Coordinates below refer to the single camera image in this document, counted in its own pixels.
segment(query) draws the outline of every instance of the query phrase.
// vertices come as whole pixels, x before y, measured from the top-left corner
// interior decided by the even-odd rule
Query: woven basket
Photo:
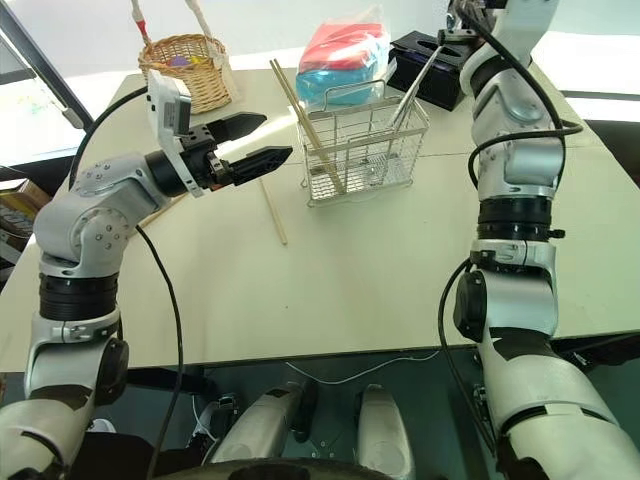
[[[202,113],[226,105],[231,101],[230,89],[223,78],[225,73],[230,78],[230,67],[224,45],[210,34],[199,7],[194,10],[205,35],[174,35],[157,42],[152,42],[145,28],[144,18],[139,10],[137,1],[134,4],[134,20],[138,24],[145,47],[138,56],[140,70],[145,81],[149,69],[158,70],[162,75],[182,80],[191,93],[191,113]],[[181,56],[186,59],[197,57],[203,59],[198,63],[186,66],[169,66],[168,62]]]

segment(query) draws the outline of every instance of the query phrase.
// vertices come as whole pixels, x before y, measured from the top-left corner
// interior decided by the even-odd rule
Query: white table
[[[544,75],[560,113],[575,114]],[[466,173],[472,101],[453,112],[425,104],[432,128],[409,188],[361,203],[309,208],[299,185],[302,155],[286,100],[270,71],[237,71],[244,99],[203,123],[237,111],[269,121],[248,141],[225,149],[233,161],[265,145],[294,145],[264,178],[282,217],[281,245],[257,182],[187,198],[146,231],[173,279],[183,317],[185,361],[215,363],[439,345],[436,310],[453,268],[475,237],[478,200]],[[128,77],[117,96],[142,84]],[[569,137],[567,167],[554,202],[559,246],[559,337],[637,330],[640,191],[588,128]],[[105,122],[84,165],[125,151],[157,149],[144,100]],[[0,371],[23,370],[30,317],[38,308],[39,249],[31,245],[0,297]],[[131,367],[176,362],[166,286],[135,236],[120,273],[119,304]],[[468,343],[446,313],[452,345]]]

